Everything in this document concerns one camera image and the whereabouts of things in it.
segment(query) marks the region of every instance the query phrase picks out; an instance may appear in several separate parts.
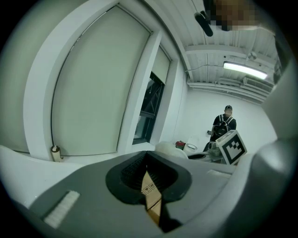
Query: white box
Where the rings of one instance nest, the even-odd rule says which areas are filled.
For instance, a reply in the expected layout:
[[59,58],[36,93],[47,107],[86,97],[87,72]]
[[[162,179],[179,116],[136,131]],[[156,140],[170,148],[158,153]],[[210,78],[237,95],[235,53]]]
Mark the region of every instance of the white box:
[[223,154],[227,165],[234,165],[247,153],[246,147],[237,130],[230,130],[216,140],[216,145]]

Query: ceiling pipe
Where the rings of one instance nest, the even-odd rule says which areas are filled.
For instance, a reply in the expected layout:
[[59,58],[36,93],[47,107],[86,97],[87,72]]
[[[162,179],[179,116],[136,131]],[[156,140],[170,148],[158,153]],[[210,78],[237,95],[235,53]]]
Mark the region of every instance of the ceiling pipe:
[[210,92],[210,93],[219,93],[219,94],[222,94],[222,95],[226,95],[226,96],[234,97],[234,98],[237,98],[237,99],[241,99],[241,100],[244,100],[246,102],[253,103],[253,104],[256,104],[256,105],[261,105],[263,103],[263,101],[260,101],[260,100],[258,100],[260,103],[256,103],[256,102],[253,102],[253,101],[249,101],[247,99],[243,99],[241,97],[237,97],[237,96],[232,95],[232,94],[217,92],[217,91],[212,91],[212,90],[207,90],[207,89],[202,89],[202,88],[193,88],[193,90],[202,91],[202,92]]
[[227,79],[227,78],[219,78],[218,81],[227,81],[227,82],[231,82],[231,83],[242,83],[242,81],[236,80],[236,79]]
[[248,90],[248,91],[251,91],[251,92],[255,92],[255,93],[258,93],[258,94],[261,94],[261,95],[263,95],[265,97],[268,97],[268,95],[269,95],[269,93],[264,93],[264,92],[261,92],[261,91],[259,91],[257,89],[253,89],[253,88],[250,88],[250,87],[247,87],[247,86],[243,86],[243,85],[241,85],[240,88],[243,88],[245,90]]
[[219,85],[219,84],[212,84],[212,83],[190,83],[187,82],[187,84],[190,87],[196,87],[196,88],[209,88],[209,89],[224,89],[225,91],[232,92],[232,93],[238,93],[246,97],[251,97],[257,100],[265,101],[266,97],[263,97],[259,94],[248,92],[247,90],[244,90],[242,88],[233,87],[233,86],[225,86],[225,85]]

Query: ceiling light fixture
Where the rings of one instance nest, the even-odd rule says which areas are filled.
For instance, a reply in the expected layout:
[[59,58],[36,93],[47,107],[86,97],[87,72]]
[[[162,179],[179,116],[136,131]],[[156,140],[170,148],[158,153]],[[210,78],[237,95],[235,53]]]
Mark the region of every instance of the ceiling light fixture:
[[223,63],[223,68],[224,69],[230,69],[230,70],[236,70],[236,71],[239,71],[239,72],[242,72],[242,73],[247,73],[247,74],[255,76],[259,79],[265,79],[268,76],[268,74],[266,74],[262,71],[259,71],[259,70],[253,69],[253,68],[249,68],[249,67],[244,66],[244,65],[230,63],[230,62],[224,62]]

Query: window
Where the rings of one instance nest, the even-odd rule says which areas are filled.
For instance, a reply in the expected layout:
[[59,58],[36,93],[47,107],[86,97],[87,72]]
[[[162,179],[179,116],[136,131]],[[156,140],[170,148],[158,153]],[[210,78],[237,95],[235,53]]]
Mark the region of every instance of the window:
[[162,99],[164,84],[151,73],[138,124],[135,130],[133,145],[150,142],[159,104]]

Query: man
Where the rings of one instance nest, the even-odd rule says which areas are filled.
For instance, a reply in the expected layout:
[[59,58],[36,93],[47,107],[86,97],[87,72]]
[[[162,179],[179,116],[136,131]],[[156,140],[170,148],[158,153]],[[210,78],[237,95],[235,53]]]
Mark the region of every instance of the man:
[[[232,114],[233,114],[233,108],[231,105],[227,105],[224,109],[224,114],[222,115],[219,115],[215,118],[214,122],[213,122],[213,127],[212,127],[212,134],[211,134],[211,138],[210,138],[210,141],[215,141],[212,136],[214,134],[214,130],[215,130],[215,126],[216,125],[219,125],[221,121],[225,121],[227,122],[228,124],[228,127],[231,129],[231,130],[236,130],[236,126],[237,126],[237,123],[236,123],[236,120],[235,118],[232,117]],[[207,145],[205,146],[204,148],[204,151],[208,151],[208,146],[209,146],[209,142],[207,143]]]

